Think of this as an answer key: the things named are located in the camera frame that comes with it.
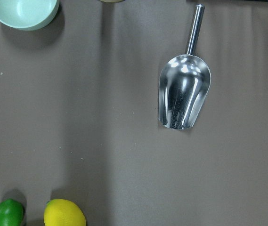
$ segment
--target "citrus fruit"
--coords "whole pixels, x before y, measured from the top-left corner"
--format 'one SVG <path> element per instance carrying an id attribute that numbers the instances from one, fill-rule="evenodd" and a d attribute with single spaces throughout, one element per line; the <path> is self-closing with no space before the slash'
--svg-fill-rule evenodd
<path id="1" fill-rule="evenodd" d="M 7 199 L 0 203 L 0 226 L 20 226 L 24 217 L 21 203 Z"/>
<path id="2" fill-rule="evenodd" d="M 45 226 L 86 226 L 86 218 L 74 202 L 53 199 L 45 208 L 44 223 Z"/>

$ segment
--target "light green bowl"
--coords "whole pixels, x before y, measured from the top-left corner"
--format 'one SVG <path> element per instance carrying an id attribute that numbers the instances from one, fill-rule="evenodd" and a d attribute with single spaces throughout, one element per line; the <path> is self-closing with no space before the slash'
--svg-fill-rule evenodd
<path id="1" fill-rule="evenodd" d="M 0 0 L 0 22 L 24 31 L 49 24 L 55 17 L 59 0 Z"/>

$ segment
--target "scoop handle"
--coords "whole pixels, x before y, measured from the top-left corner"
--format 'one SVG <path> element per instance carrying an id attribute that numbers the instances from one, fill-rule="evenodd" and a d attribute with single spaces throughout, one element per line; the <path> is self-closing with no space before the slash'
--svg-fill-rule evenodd
<path id="1" fill-rule="evenodd" d="M 198 4 L 195 6 L 195 13 L 190 27 L 190 34 L 187 42 L 186 54 L 193 55 L 198 41 L 199 32 L 202 24 L 205 6 Z"/>

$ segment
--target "yellow lemon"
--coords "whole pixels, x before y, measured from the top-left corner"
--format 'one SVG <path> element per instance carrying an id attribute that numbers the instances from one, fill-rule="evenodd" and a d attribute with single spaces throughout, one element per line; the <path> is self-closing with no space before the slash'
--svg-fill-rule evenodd
<path id="1" fill-rule="evenodd" d="M 53 199 L 44 212 L 45 226 L 86 226 L 81 209 L 72 201 Z"/>

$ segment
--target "metal scoop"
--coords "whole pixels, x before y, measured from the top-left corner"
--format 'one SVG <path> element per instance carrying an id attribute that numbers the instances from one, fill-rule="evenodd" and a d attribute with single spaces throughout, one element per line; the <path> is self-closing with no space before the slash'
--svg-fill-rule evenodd
<path id="1" fill-rule="evenodd" d="M 195 6 L 186 54 L 170 60 L 161 71 L 159 82 L 159 120 L 170 129 L 194 125 L 206 98 L 211 74 L 207 64 L 194 56 L 204 6 Z"/>

